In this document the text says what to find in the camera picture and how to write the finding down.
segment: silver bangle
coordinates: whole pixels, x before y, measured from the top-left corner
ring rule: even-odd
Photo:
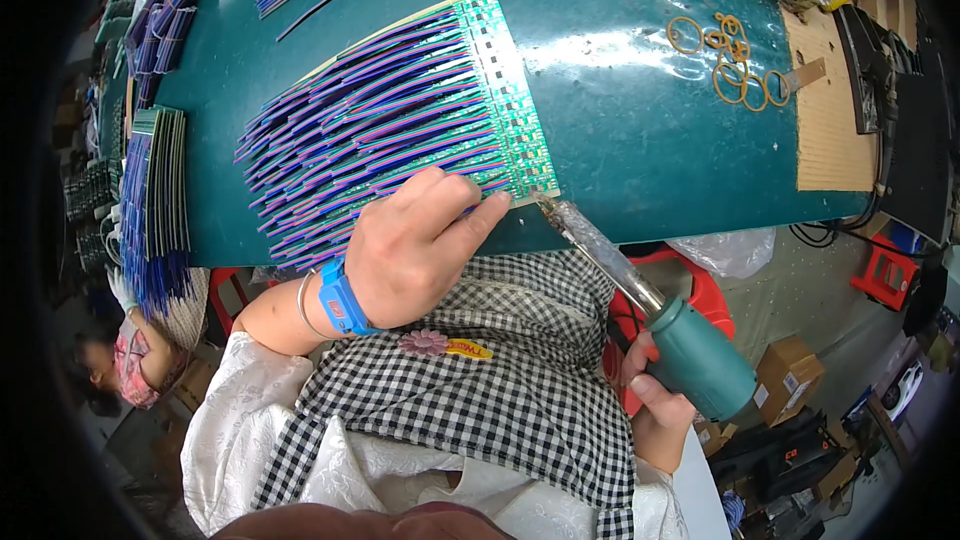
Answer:
[[[296,308],[300,311],[300,319],[303,320],[303,325],[310,329],[311,332],[324,339],[325,341],[335,341],[337,338],[331,338],[320,333],[317,328],[313,327],[313,324],[310,323],[310,320],[306,318],[306,309],[304,308],[304,293],[306,292],[306,284],[310,281],[310,278],[317,275],[317,269],[310,267],[306,272],[306,275],[303,276],[303,281],[300,282],[300,290],[296,293]]]

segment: white glove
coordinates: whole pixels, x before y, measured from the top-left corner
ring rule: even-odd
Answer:
[[[127,280],[123,277],[123,271],[120,267],[110,267],[106,270],[106,282],[110,284],[110,291],[113,297],[120,303],[123,312],[129,313],[133,307],[138,307],[137,297],[127,285]]]

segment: fingernail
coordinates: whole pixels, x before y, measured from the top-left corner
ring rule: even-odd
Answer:
[[[636,394],[643,394],[650,390],[650,379],[644,376],[635,376],[630,380],[630,390]]]

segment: red stool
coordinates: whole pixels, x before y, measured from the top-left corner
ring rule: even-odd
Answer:
[[[873,245],[870,262],[867,263],[863,277],[853,276],[849,279],[849,284],[890,309],[899,311],[904,306],[910,291],[910,282],[920,266],[913,258],[883,248],[897,248],[886,236],[876,234],[873,241],[882,246]]]
[[[223,328],[223,334],[229,336],[234,329],[234,318],[237,313],[231,315],[224,306],[224,301],[220,298],[220,287],[228,280],[233,284],[233,289],[240,298],[240,304],[246,307],[250,304],[247,300],[247,293],[243,290],[240,280],[236,277],[236,272],[240,267],[216,267],[210,270],[210,304],[213,305],[213,311],[217,313],[217,319],[220,319],[220,325]]]
[[[723,297],[723,292],[720,291],[720,286],[717,285],[717,282],[714,282],[714,278],[710,272],[694,264],[692,260],[684,257],[666,244],[654,252],[654,254],[642,258],[631,258],[630,262],[634,265],[640,265],[665,261],[667,259],[679,259],[693,276],[690,287],[690,298],[687,299],[690,306],[699,311],[707,321],[720,328],[720,330],[726,334],[726,337],[732,341],[737,327],[734,325],[734,320],[730,318],[730,312],[727,310],[727,301]],[[616,320],[617,325],[620,326],[620,330],[630,344],[633,344],[637,339],[639,331],[645,331],[642,325],[644,319],[643,314],[634,307],[633,303],[631,303],[620,290],[617,290],[613,294],[613,300],[609,303],[609,314]],[[660,357],[660,353],[657,352],[656,348],[653,348],[647,356],[651,361],[656,361]],[[606,375],[606,379],[616,389],[623,409],[630,417],[633,417],[641,409],[643,403],[630,388],[620,386],[619,384],[624,357],[626,357],[626,354],[623,354],[617,342],[608,339],[603,351],[604,374]]]

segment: checkered apron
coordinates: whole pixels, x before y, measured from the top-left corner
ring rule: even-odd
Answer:
[[[326,422],[495,463],[598,510],[598,538],[633,537],[630,424],[598,373],[614,287],[579,252],[473,258],[421,320],[340,340],[296,401],[254,493],[295,503]],[[410,330],[467,339],[493,356],[403,352]]]

